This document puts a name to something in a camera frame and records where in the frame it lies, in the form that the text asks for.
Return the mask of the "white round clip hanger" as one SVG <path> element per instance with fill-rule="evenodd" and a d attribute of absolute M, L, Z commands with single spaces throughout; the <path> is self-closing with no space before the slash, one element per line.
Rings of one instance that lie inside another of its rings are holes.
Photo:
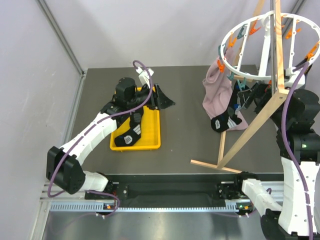
<path fill-rule="evenodd" d="M 289 65 L 287 68 L 296 69 L 297 67 L 293 66 L 293 59 L 294 59 L 294 45 L 295 45 L 295 38 L 298 32 L 297 30 L 297 23 L 303 22 L 309 25 L 317 35 L 320 34 L 320 27 L 311 21 L 308 18 L 302 17 L 297 14 L 293 13 L 280 13 L 281 18 L 291 19 L 293 20 L 291 31 L 288 33 L 289 38 L 291 39 L 290 44 L 290 52 L 289 52 Z M 276 12 L 274 10 L 268 11 L 265 14 L 261 14 L 258 16 L 254 16 L 249 18 L 235 27 L 233 27 L 223 38 L 220 46 L 218 47 L 218 56 L 220 60 L 223 61 L 225 68 L 228 68 L 231 72 L 240 76 L 241 78 L 257 80 L 257 81 L 268 81 L 271 80 L 272 77 L 270 75 L 266 75 L 268 60 L 267 57 L 270 54 L 270 48 L 272 46 L 272 36 L 271 34 L 276 34 L 278 30 L 279 23 L 276 21 Z M 246 44 L 248 43 L 248 37 L 257 32 L 259 29 L 264 29 L 264 40 L 262 45 L 262 52 L 261 52 L 261 60 L 259 66 L 259 72 L 257 75 L 252 75 L 250 73 L 241 72 L 242 60 L 244 51 L 246 48 Z M 228 49 L 232 48 L 237 40 L 243 39 L 240 53 L 238 54 L 238 61 L 236 65 L 231 65 L 225 53 Z"/>

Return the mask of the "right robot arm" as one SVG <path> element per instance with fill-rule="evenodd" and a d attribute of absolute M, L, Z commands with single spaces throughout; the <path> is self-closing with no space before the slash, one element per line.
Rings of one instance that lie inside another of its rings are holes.
<path fill-rule="evenodd" d="M 318 240 L 320 222 L 314 216 L 316 178 L 320 171 L 320 136 L 313 129 L 319 97 L 293 82 L 284 104 L 271 116 L 277 126 L 283 167 L 283 202 L 278 204 L 260 180 L 245 178 L 233 185 L 239 198 L 249 197 L 260 215 L 268 240 Z"/>

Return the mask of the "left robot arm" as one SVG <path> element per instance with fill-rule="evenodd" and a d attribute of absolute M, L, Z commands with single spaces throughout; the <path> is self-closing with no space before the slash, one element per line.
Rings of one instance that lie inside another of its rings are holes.
<path fill-rule="evenodd" d="M 103 173 L 84 171 L 85 159 L 126 120 L 130 120 L 130 132 L 140 134 L 144 107 L 159 111 L 173 105 L 175 102 L 163 93 L 158 84 L 150 86 L 145 83 L 138 89 L 133 78 L 121 78 L 111 101 L 84 130 L 61 147 L 49 149 L 46 161 L 49 188 L 56 185 L 70 195 L 78 191 L 96 191 L 102 198 L 109 198 L 114 191 L 113 185 Z"/>

